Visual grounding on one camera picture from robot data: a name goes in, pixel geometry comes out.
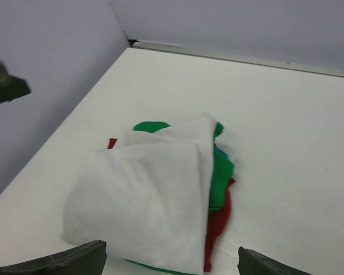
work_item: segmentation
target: green cloth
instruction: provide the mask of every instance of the green cloth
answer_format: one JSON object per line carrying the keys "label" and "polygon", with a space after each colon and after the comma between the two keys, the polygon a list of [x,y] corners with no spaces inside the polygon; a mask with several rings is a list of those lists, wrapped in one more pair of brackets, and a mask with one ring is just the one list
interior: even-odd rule
{"label": "green cloth", "polygon": [[[162,121],[144,121],[134,126],[133,130],[155,133],[156,131],[159,131],[167,127],[169,127],[169,124]],[[216,128],[214,130],[214,139],[223,132],[223,129],[223,125],[217,123]],[[228,181],[232,177],[234,168],[233,163],[230,162],[230,160],[221,151],[219,151],[218,148],[216,148],[216,146],[214,146],[213,156],[214,165],[209,194],[209,211],[215,211],[223,208],[225,189],[227,187]],[[167,269],[156,268],[153,266],[141,264],[139,262],[129,260],[127,261],[132,262],[133,264],[144,266],[145,268],[170,273],[173,275],[193,275]]]}

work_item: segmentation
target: white surface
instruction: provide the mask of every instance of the white surface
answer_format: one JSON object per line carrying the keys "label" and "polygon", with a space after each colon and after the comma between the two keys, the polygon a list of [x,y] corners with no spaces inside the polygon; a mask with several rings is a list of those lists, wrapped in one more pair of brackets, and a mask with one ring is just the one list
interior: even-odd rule
{"label": "white surface", "polygon": [[92,152],[65,202],[64,240],[102,239],[112,258],[202,275],[216,125],[205,114],[126,130],[112,150]]}
{"label": "white surface", "polygon": [[344,69],[344,0],[111,0],[129,38]]}
{"label": "white surface", "polygon": [[[127,49],[0,196],[0,265],[55,253],[82,161],[144,120],[208,111],[236,164],[212,274],[239,246],[313,274],[344,274],[344,78]],[[111,261],[104,274],[153,274]]]}
{"label": "white surface", "polygon": [[0,104],[0,193],[127,47],[108,0],[0,0],[0,59],[32,89]]}

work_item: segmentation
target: fabric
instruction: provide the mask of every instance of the fabric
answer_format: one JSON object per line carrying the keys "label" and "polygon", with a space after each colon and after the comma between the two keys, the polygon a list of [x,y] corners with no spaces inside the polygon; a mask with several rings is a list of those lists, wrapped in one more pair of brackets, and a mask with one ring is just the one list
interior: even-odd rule
{"label": "fabric", "polygon": [[[169,127],[169,124],[162,121],[144,121],[134,126],[133,130],[156,133],[167,127]],[[214,138],[219,136],[223,132],[223,129],[223,125],[217,123],[214,129]],[[230,180],[234,169],[234,165],[228,159],[227,154],[216,146],[214,146],[213,157],[214,167],[209,195],[209,211],[222,209],[226,185]]]}
{"label": "fabric", "polygon": [[64,239],[103,239],[110,257],[203,274],[216,124],[204,115],[128,131],[92,153],[65,202]]}
{"label": "fabric", "polygon": [[[108,149],[112,149],[116,143],[117,139],[110,138],[108,143]],[[213,254],[214,244],[217,241],[217,238],[223,233],[225,226],[229,220],[230,212],[232,211],[231,201],[230,201],[230,192],[228,187],[234,184],[235,180],[231,178],[228,181],[227,187],[225,189],[225,199],[223,208],[217,211],[211,211],[208,216],[208,224],[206,226],[206,240],[205,240],[205,263],[204,263],[204,272],[211,272],[212,271],[212,263],[211,257]],[[152,266],[147,266],[140,264],[138,262],[133,262],[134,264],[138,264],[144,266],[145,268],[154,269],[157,271],[163,271],[166,273],[171,273],[174,275],[182,275],[184,273],[174,272],[170,270],[161,270],[153,268]]]}

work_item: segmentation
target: black object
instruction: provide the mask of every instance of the black object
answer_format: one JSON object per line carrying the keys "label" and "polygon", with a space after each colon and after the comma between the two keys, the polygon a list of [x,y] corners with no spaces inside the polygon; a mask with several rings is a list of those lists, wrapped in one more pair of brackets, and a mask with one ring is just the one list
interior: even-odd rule
{"label": "black object", "polygon": [[8,74],[5,66],[0,62],[0,103],[12,101],[30,94],[30,89],[24,79]]}
{"label": "black object", "polygon": [[93,241],[64,252],[0,268],[0,275],[101,275],[106,243]]}
{"label": "black object", "polygon": [[311,275],[275,261],[251,249],[239,248],[240,275]]}

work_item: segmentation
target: white cloth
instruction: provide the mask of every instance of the white cloth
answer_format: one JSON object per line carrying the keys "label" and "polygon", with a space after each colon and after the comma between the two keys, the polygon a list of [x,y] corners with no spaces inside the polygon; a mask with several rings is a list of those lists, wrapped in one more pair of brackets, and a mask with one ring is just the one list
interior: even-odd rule
{"label": "white cloth", "polygon": [[110,257],[203,274],[215,126],[203,115],[128,131],[94,152],[65,202],[64,239],[103,239]]}

